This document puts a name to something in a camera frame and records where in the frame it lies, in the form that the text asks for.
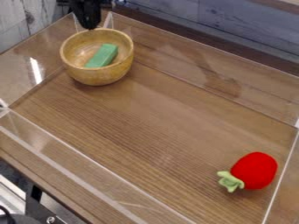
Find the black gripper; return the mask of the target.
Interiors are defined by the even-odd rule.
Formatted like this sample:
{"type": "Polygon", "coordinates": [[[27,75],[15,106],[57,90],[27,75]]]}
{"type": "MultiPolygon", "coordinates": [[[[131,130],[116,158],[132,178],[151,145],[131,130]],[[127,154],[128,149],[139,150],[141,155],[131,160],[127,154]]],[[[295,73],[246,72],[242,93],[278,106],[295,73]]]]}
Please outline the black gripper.
{"type": "Polygon", "coordinates": [[[101,21],[100,2],[101,0],[69,0],[69,7],[84,29],[93,30],[101,21]]]}

